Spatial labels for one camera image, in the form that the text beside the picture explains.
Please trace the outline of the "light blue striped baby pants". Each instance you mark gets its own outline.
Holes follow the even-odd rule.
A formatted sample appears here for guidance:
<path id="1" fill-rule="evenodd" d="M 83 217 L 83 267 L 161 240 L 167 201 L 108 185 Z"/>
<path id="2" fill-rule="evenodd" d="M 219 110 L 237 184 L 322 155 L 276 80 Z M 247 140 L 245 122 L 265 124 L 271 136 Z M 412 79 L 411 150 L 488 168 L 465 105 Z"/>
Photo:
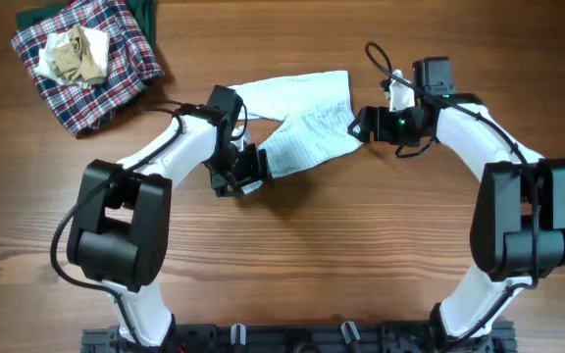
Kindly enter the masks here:
<path id="1" fill-rule="evenodd" d="M 314 168 L 361 146 L 347 132 L 354 120 L 347 71 L 280 76 L 232 89 L 250 119 L 281 123 L 260 144 L 275 178 Z"/>

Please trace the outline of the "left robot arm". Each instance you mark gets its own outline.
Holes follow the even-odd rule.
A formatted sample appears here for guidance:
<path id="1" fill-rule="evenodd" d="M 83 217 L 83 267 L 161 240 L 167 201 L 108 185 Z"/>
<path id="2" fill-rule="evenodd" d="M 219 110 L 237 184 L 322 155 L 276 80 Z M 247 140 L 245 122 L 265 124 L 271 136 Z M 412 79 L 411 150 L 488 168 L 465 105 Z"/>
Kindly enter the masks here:
<path id="1" fill-rule="evenodd" d="M 165 260 L 175 186 L 197 166 L 210 174 L 219 197 L 241 197 L 245 187 L 272 178 L 267 154 L 248 142 L 247 109 L 233 89 L 215 86 L 204 105 L 165 101 L 168 128 L 137 153 L 117 163 L 91 162 L 77 202 L 58 225 L 70 234 L 67 258 L 85 279 L 64 273 L 57 250 L 54 270 L 65 281 L 107 294 L 115 326 L 86 329 L 83 352 L 180 352 L 176 321 L 164 303 L 157 276 Z"/>

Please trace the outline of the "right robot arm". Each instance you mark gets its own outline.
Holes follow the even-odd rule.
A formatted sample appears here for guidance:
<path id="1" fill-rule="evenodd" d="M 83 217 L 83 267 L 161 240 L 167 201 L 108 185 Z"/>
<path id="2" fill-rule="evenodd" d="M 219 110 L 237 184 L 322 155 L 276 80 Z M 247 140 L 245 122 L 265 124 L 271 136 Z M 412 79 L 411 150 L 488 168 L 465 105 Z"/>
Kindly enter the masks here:
<path id="1" fill-rule="evenodd" d="M 471 267 L 435 304 L 413 342 L 436 352 L 471 352 L 508 345 L 494 320 L 521 292 L 565 266 L 565 159 L 525 147 L 472 93 L 459 93 L 446 57 L 419 60 L 407 81 L 390 63 L 379 67 L 386 107 L 363 108 L 348 133 L 363 143 L 386 142 L 416 157 L 438 142 L 479 181 L 470 228 Z"/>

